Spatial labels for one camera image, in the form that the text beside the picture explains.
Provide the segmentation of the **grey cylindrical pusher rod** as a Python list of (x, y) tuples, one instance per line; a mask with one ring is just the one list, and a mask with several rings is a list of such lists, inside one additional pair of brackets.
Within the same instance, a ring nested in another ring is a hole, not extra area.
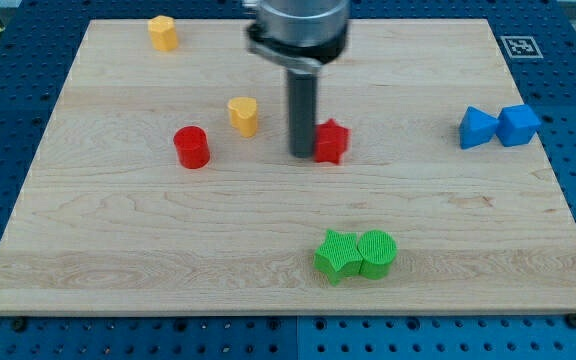
[(317, 78), (288, 69), (287, 98), (290, 153), (297, 158), (311, 157), (315, 143)]

